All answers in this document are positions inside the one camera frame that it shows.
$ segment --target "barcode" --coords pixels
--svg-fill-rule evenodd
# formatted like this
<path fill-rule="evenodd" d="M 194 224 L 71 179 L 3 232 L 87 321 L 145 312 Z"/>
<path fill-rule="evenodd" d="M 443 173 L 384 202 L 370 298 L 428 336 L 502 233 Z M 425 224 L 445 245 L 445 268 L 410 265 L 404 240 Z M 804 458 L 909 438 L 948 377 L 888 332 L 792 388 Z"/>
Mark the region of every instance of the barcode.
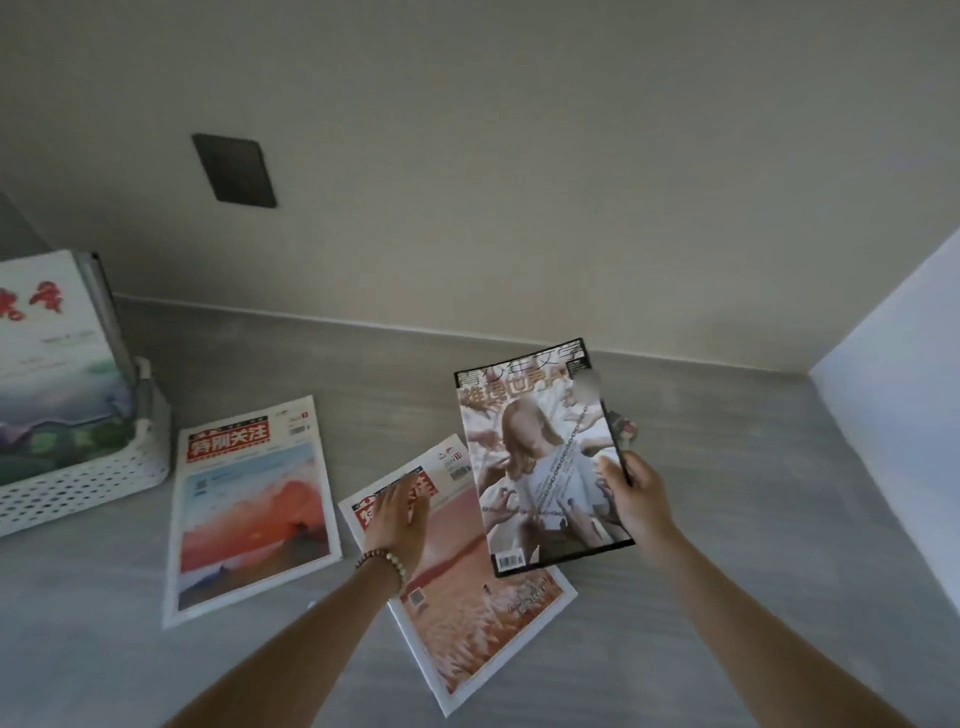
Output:
<path fill-rule="evenodd" d="M 515 548 L 512 551 L 502 551 L 496 554 L 496 570 L 504 571 L 506 569 L 516 569 L 527 565 L 523 558 L 523 551 Z"/>

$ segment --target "magazine with black border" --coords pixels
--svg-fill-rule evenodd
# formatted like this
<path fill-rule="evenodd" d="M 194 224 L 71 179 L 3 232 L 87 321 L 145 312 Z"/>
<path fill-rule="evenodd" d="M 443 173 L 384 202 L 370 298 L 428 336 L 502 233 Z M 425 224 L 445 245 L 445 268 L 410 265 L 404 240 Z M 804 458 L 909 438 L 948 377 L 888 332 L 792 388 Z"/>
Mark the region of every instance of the magazine with black border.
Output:
<path fill-rule="evenodd" d="M 454 373 L 498 578 L 634 543 L 591 462 L 627 472 L 603 399 L 574 386 L 592 369 L 576 338 Z"/>

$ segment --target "baseboard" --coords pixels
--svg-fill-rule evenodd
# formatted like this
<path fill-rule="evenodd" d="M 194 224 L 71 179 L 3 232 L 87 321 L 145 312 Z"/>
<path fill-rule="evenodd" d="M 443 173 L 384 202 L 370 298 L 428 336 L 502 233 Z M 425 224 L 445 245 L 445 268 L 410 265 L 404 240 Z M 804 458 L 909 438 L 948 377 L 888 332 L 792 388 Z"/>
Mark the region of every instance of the baseboard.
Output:
<path fill-rule="evenodd" d="M 548 347 L 556 344 L 555 341 L 545 339 L 523 339 L 513 336 L 493 336 L 486 333 L 477 333 L 476 331 L 450 331 L 440 328 L 425 327 L 407 327 L 393 324 L 377 324 L 370 321 L 353 321 L 351 319 L 335 319 L 327 316 L 313 316 L 303 313 L 284 313 L 282 311 L 265 311 L 259 308 L 244 308 L 241 306 L 218 305 L 216 303 L 196 303 L 190 301 L 175 301 L 172 299 L 155 298 L 152 296 L 133 296 L 128 293 L 115 293 L 115 298 L 123 301 L 133 301 L 136 303 L 153 303 L 157 305 L 171 305 L 179 308 L 198 308 L 205 311 L 221 311 L 223 313 L 239 313 L 248 316 L 265 316 L 274 319 L 288 319 L 292 321 L 309 321 L 317 324 L 339 324 L 341 326 L 379 328 L 387 331 L 403 331 L 407 333 L 426 333 L 433 336 L 458 336 L 465 339 L 479 339 L 482 341 L 497 341 L 508 344 L 527 344 L 532 347 Z M 687 364 L 707 364 L 712 367 L 732 367 L 734 369 L 746 369 L 752 372 L 772 372 L 775 374 L 796 374 L 795 372 L 782 372 L 776 369 L 765 369 L 763 367 L 752 367 L 746 364 L 732 364 L 727 361 L 711 361 L 709 359 L 694 359 L 683 356 L 667 356 L 664 354 L 654 354 L 647 352 L 627 352 L 619 349 L 607 349 L 604 347 L 590 347 L 592 352 L 615 353 L 626 356 L 642 356 L 647 359 L 663 359 L 665 361 L 681 361 Z"/>

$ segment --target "red mountain illustration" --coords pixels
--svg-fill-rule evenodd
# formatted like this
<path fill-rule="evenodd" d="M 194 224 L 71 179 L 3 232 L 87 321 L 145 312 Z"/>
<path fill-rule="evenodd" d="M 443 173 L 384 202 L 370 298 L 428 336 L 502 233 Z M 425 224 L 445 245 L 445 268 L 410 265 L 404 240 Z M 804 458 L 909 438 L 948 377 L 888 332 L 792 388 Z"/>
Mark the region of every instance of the red mountain illustration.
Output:
<path fill-rule="evenodd" d="M 180 572 L 217 564 L 323 528 L 324 502 L 320 493 L 309 479 L 288 473 L 257 498 L 241 500 L 202 526 L 185 532 L 180 547 Z"/>
<path fill-rule="evenodd" d="M 466 546 L 457 551 L 453 556 L 446 559 L 445 561 L 440 562 L 439 564 L 434 564 L 429 569 L 423 570 L 420 573 L 416 574 L 409 582 L 407 582 L 407 588 L 403 592 L 403 596 L 407 596 L 409 593 L 422 587 L 424 584 L 429 584 L 431 581 L 436 579 L 443 573 L 453 569 L 457 565 L 457 562 L 460 561 L 464 556 L 469 554 L 480 544 L 483 544 L 484 548 L 487 547 L 487 534 L 481 533 L 475 539 L 470 541 Z M 490 567 L 490 578 L 493 579 L 493 565 Z"/>

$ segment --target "brown hair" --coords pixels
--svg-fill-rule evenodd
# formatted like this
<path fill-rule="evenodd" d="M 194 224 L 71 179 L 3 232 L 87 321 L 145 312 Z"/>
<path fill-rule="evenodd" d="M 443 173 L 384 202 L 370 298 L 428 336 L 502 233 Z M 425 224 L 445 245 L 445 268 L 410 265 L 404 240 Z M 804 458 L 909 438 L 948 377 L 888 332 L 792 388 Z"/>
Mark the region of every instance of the brown hair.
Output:
<path fill-rule="evenodd" d="M 537 420 L 540 421 L 540 434 L 543 436 L 543 439 L 550 443 L 550 445 L 562 445 L 564 443 L 563 438 L 557 434 L 550 425 L 550 421 L 546 419 L 543 410 L 541 410 L 533 400 L 528 397 L 521 397 L 518 400 L 510 402 L 507 408 L 503 410 L 503 420 L 500 428 L 503 430 L 503 447 L 506 448 L 510 454 L 510 460 L 507 463 L 507 475 L 511 480 L 516 480 L 524 473 L 532 473 L 534 466 L 537 465 L 537 458 L 534 457 L 534 453 L 520 442 L 519 438 L 514 434 L 513 427 L 514 415 L 521 409 L 531 408 L 533 408 Z"/>

